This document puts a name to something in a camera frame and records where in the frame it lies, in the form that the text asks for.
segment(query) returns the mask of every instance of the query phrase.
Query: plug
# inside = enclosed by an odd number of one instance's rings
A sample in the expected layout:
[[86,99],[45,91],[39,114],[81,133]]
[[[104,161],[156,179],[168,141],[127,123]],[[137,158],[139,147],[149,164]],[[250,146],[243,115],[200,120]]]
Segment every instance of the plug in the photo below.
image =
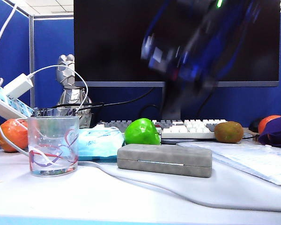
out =
[[33,84],[30,78],[25,74],[21,74],[5,85],[3,89],[6,96],[8,96],[11,100],[15,100],[32,87]]

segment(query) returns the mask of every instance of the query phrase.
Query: blue partition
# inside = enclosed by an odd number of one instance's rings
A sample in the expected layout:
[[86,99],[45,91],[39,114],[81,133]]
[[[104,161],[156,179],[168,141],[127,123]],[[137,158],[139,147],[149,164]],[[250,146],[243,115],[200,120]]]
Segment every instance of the blue partition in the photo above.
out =
[[[61,54],[73,53],[73,20],[36,21],[35,30],[36,68],[56,63]],[[46,73],[47,76],[44,73],[37,78],[37,86],[42,88],[36,92],[36,103],[39,107],[55,105],[62,92],[62,87],[57,82],[52,82],[55,71]],[[91,88],[90,97],[94,102],[111,103],[133,99],[147,90],[145,88]],[[206,97],[207,94],[196,102],[186,105],[181,112],[181,118],[195,118]],[[156,89],[141,101],[102,108],[96,120],[134,120],[144,106],[159,105],[160,101],[161,90]],[[217,88],[197,119],[234,120],[246,127],[252,120],[270,114],[281,114],[281,61],[278,87]],[[158,119],[158,111],[154,107],[148,107],[141,116]]]
[[[9,5],[0,0],[0,29],[11,10]],[[29,20],[22,13],[15,12],[0,41],[0,77],[4,79],[3,86],[21,73],[29,74]],[[29,105],[29,92],[19,99]]]

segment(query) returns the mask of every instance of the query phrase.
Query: power strip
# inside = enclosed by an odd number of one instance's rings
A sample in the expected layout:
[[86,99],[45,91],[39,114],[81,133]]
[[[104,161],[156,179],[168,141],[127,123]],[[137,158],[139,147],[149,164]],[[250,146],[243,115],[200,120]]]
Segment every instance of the power strip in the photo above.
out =
[[5,119],[27,118],[32,115],[33,109],[19,99],[11,100],[0,87],[0,116]]

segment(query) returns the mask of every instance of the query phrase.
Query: glass cup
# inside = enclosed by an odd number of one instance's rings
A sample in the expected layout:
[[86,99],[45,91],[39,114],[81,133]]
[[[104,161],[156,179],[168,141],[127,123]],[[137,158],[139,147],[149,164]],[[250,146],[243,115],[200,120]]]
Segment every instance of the glass cup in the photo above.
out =
[[79,117],[28,118],[30,171],[53,177],[74,172],[78,165]]

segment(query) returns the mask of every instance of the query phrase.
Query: purple bag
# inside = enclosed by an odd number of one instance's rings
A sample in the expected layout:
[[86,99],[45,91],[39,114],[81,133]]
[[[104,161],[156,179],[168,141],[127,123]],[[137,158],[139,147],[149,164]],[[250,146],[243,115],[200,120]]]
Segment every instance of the purple bag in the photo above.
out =
[[273,119],[266,124],[266,127],[260,134],[258,141],[261,144],[281,147],[281,117]]

